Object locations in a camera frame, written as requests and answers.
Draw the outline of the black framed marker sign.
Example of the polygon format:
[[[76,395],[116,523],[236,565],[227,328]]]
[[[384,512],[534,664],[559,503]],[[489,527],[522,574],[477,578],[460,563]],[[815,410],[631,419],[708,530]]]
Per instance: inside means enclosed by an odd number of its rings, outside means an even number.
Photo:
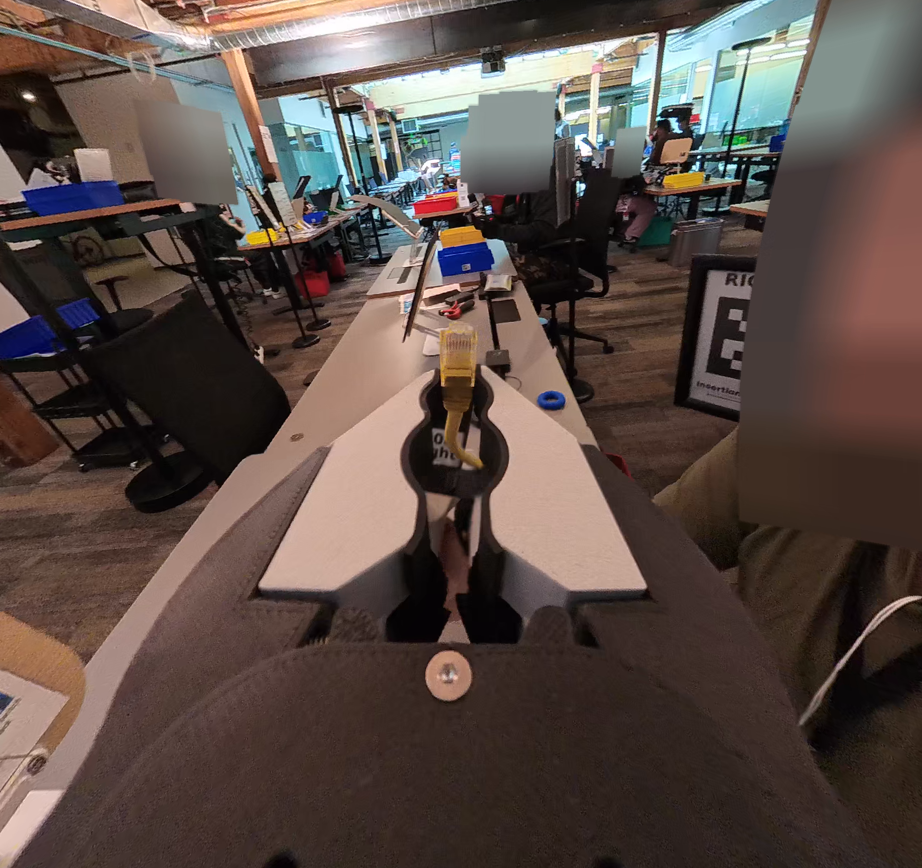
[[[674,405],[737,422],[755,255],[691,260]]]

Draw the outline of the metal trash can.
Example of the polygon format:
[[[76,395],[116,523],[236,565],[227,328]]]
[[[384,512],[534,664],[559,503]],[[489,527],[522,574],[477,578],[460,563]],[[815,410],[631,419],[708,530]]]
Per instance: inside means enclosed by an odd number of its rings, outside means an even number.
[[[721,217],[677,221],[671,231],[666,262],[675,268],[685,268],[696,256],[716,254],[724,224]]]

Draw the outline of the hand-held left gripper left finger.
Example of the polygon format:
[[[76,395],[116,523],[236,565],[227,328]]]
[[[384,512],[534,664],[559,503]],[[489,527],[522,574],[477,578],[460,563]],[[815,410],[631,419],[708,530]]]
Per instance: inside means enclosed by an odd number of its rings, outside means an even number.
[[[428,422],[436,373],[414,379],[322,451],[258,581],[264,598],[440,598],[427,500],[409,439]]]

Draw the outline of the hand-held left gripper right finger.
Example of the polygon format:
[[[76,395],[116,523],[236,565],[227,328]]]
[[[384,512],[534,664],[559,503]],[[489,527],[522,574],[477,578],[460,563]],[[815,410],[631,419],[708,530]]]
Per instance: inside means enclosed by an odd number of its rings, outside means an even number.
[[[501,597],[643,596],[647,584],[577,438],[490,370],[484,381],[487,419],[507,453],[488,499]]]

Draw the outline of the white document stand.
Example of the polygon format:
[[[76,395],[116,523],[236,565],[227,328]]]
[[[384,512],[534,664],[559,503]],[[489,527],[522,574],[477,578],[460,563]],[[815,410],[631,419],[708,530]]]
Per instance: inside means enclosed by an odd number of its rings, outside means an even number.
[[[1,792],[1,866],[13,866],[63,797],[64,790],[41,786],[51,752],[34,747],[12,770]]]

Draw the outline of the black thin panel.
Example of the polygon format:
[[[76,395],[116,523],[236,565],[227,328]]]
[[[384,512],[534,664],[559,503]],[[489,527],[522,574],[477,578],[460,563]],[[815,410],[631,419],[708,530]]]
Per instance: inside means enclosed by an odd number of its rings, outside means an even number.
[[[419,266],[419,274],[416,280],[416,284],[412,291],[412,294],[409,295],[408,301],[402,305],[401,316],[402,316],[402,342],[406,342],[411,335],[416,322],[417,314],[419,313],[420,306],[423,300],[423,293],[425,292],[427,286],[427,280],[429,277],[429,272],[432,266],[432,260],[435,257],[435,248],[438,243],[437,232],[431,232],[429,240],[426,243],[424,252],[422,254],[421,263]]]

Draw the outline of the wooden document board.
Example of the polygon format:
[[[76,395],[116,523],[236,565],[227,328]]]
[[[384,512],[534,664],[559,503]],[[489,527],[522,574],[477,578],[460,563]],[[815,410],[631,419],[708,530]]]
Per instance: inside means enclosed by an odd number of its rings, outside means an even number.
[[[41,737],[41,746],[52,754],[73,726],[83,704],[86,677],[80,657],[59,641],[2,612],[1,671],[67,696],[65,707]]]

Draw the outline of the black office chair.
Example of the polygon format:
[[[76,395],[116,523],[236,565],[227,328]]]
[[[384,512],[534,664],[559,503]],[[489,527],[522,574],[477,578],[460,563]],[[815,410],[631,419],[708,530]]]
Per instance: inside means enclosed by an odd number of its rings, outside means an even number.
[[[575,309],[577,303],[605,298],[609,291],[607,252],[620,188],[621,182],[607,170],[593,169],[586,175],[563,238],[543,249],[567,266],[567,274],[536,284],[529,293],[535,304],[550,308],[555,344],[567,346],[571,377],[575,375],[576,340],[600,343],[605,354],[613,351],[606,339],[577,328]]]

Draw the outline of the printed instruction poster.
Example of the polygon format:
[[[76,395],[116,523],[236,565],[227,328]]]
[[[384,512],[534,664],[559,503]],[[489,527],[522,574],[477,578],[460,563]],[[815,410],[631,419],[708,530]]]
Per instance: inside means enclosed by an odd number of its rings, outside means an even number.
[[[41,737],[65,707],[66,695],[1,671],[1,793],[10,792],[42,749]]]

